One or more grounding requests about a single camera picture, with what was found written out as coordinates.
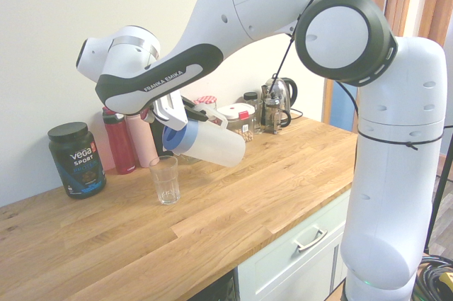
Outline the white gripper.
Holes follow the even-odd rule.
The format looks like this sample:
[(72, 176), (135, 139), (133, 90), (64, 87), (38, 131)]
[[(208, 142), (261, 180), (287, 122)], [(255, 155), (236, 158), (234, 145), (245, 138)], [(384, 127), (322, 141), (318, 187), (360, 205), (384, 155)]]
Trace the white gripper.
[(153, 102), (153, 114), (165, 126), (179, 131), (191, 120), (208, 121), (209, 117), (202, 107), (175, 90)]

